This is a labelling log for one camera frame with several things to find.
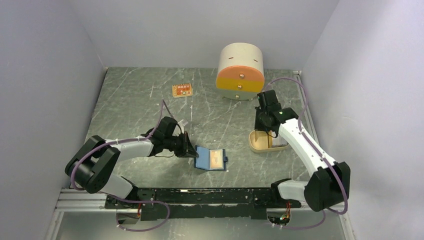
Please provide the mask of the blue card holder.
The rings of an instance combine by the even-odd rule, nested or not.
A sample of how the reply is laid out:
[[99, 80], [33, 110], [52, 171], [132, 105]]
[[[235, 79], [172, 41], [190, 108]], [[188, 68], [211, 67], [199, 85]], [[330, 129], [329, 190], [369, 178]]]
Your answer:
[[223, 150], [223, 156], [224, 156], [224, 168], [223, 169], [210, 169], [210, 150], [218, 150], [218, 149], [209, 149], [202, 146], [195, 146], [196, 152], [198, 153], [198, 157], [194, 158], [194, 167], [196, 169], [201, 169], [205, 171], [226, 171], [227, 167], [226, 164], [228, 163], [228, 157], [226, 155], [226, 150], [223, 148], [220, 148]]

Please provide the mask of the stack of credit cards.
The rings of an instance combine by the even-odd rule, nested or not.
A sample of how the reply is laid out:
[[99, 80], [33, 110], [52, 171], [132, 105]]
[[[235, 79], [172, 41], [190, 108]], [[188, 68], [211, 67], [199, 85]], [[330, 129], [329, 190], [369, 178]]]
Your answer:
[[279, 148], [279, 147], [285, 147], [288, 145], [288, 142], [281, 137], [280, 135], [277, 137], [271, 138], [271, 147], [272, 148]]

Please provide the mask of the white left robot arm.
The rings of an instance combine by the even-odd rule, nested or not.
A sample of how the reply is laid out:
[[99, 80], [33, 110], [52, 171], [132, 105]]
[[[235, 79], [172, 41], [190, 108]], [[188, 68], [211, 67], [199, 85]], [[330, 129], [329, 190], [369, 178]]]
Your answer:
[[138, 203], [139, 188], [113, 174], [116, 164], [139, 157], [154, 157], [163, 150], [178, 158], [198, 157], [188, 133], [174, 118], [165, 116], [157, 126], [135, 138], [106, 140], [93, 135], [68, 162], [64, 172], [71, 178], [74, 189], [115, 196], [124, 207], [132, 208]]

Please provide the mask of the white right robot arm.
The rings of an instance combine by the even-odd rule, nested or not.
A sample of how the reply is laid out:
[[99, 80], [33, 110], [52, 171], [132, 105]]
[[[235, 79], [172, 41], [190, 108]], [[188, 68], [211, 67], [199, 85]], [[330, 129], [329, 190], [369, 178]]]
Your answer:
[[351, 169], [346, 162], [337, 162], [313, 140], [290, 107], [283, 108], [276, 92], [267, 90], [257, 94], [255, 107], [256, 131], [274, 132], [282, 137], [303, 162], [308, 181], [285, 179], [274, 182], [270, 202], [282, 207], [288, 200], [305, 202], [315, 212], [331, 210], [334, 205], [348, 206]]

